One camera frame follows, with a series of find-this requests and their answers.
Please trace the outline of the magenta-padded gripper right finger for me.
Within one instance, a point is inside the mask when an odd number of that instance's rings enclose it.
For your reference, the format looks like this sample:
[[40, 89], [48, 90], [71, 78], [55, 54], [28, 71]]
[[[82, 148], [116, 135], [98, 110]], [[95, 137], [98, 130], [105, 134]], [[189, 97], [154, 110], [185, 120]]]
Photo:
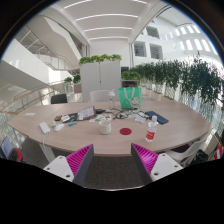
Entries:
[[157, 154], [135, 143], [131, 144], [131, 154], [144, 185], [182, 169], [182, 166], [166, 153]]

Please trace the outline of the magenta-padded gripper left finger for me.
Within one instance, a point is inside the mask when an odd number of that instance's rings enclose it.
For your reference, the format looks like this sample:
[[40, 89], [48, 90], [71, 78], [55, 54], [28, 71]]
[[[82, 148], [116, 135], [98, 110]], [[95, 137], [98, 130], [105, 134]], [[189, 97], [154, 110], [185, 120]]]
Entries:
[[82, 186], [93, 156], [94, 146], [90, 144], [68, 156], [56, 157], [44, 170]]

